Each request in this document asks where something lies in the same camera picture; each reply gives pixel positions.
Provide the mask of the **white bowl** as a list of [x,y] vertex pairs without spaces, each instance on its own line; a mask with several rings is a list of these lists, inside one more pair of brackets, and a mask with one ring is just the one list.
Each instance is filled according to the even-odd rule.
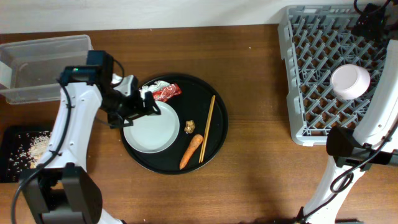
[[353,64],[338,67],[330,78],[335,95],[343,100],[352,100],[360,97],[367,91],[370,81],[369,72]]

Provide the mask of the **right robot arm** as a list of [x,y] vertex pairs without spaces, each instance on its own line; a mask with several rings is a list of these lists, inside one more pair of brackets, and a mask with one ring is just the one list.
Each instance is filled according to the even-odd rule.
[[[368,4],[360,15],[354,34],[384,40],[382,6]],[[397,166],[397,40],[389,39],[381,78],[369,108],[354,128],[333,127],[326,139],[328,163],[315,195],[301,207],[294,223],[335,223],[337,213],[354,183],[372,164]],[[360,97],[370,84],[364,67],[342,65],[331,76],[333,91],[343,100]]]

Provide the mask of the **orange carrot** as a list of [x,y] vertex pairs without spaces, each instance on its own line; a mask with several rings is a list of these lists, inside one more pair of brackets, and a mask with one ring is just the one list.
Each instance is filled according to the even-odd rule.
[[199,147],[199,145],[203,142],[203,136],[201,134],[196,134],[190,141],[190,144],[187,147],[187,150],[185,151],[179,165],[179,169],[182,170],[192,157],[193,153],[196,151],[196,149]]

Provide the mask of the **white plate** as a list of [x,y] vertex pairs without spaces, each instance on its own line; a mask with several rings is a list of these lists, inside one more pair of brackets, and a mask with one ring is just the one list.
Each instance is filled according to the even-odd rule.
[[138,152],[161,152],[176,140],[180,131],[180,121],[175,110],[161,101],[156,101],[156,104],[161,114],[135,119],[132,126],[122,130],[128,145]]

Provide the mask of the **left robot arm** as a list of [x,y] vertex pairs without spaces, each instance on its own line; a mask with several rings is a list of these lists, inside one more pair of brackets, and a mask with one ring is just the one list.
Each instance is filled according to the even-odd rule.
[[111,129],[133,125],[137,118],[159,115],[152,93],[141,96],[137,78],[114,75],[117,63],[104,50],[88,51],[85,65],[60,74],[60,106],[46,151],[34,169],[22,171],[11,205],[16,223],[22,194],[36,223],[120,223],[103,208],[99,187],[86,171],[88,143],[98,110]]

